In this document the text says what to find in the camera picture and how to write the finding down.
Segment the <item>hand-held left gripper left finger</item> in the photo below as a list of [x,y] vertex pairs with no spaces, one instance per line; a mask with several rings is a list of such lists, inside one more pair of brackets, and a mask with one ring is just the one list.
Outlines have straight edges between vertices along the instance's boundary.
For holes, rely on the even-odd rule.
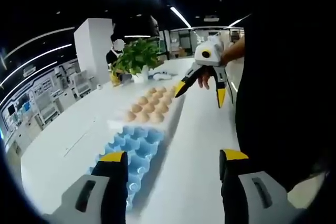
[[61,205],[44,214],[48,223],[126,223],[128,155],[102,156],[91,174],[81,176],[61,196]]

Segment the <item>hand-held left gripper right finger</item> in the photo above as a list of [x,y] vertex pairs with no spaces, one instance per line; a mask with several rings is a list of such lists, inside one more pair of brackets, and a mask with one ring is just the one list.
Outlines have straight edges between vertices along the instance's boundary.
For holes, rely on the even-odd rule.
[[219,177],[225,223],[295,223],[304,212],[286,190],[237,150],[219,151]]

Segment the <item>person's right hand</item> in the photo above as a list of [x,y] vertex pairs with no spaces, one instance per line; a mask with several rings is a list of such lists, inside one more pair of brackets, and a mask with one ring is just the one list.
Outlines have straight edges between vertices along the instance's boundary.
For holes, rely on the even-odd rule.
[[197,78],[198,80],[198,85],[200,88],[205,88],[209,90],[209,84],[208,81],[210,79],[211,75],[208,69],[204,69],[201,75]]

